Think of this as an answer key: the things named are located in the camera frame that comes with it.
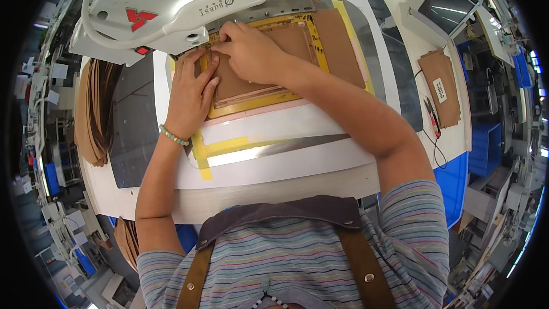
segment beaded bracelet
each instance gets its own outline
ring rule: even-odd
[[[168,138],[170,140],[173,140],[177,143],[179,143],[180,145],[183,145],[183,146],[188,146],[189,145],[189,141],[183,141],[182,139],[180,138],[177,138],[174,134],[170,133],[166,127],[164,127],[163,124],[160,125],[160,131],[162,132],[162,134],[168,136]]]

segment brown leather strip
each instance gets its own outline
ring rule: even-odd
[[[185,278],[185,283],[181,288],[176,309],[198,309],[200,306],[202,288],[204,287],[204,281],[206,281],[214,245],[215,242],[212,242],[208,247],[196,252]]]
[[[364,308],[396,308],[393,294],[362,230],[336,227]]]

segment monitor screen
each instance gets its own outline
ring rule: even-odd
[[[475,6],[469,0],[425,0],[419,10],[446,33],[451,33]]]

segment striped shirt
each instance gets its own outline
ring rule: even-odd
[[[361,211],[363,232],[397,308],[440,308],[446,291],[448,230],[434,182],[402,184],[383,196],[378,223]],[[196,251],[148,251],[137,258],[147,307],[175,308]],[[347,257],[325,222],[281,218],[243,225],[217,239],[200,308],[250,309],[268,293],[312,308],[362,308]],[[272,306],[264,301],[259,308]]]

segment factory workstation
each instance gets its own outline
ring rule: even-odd
[[[44,1],[11,181],[59,307],[492,308],[524,269],[549,86],[511,0]]]

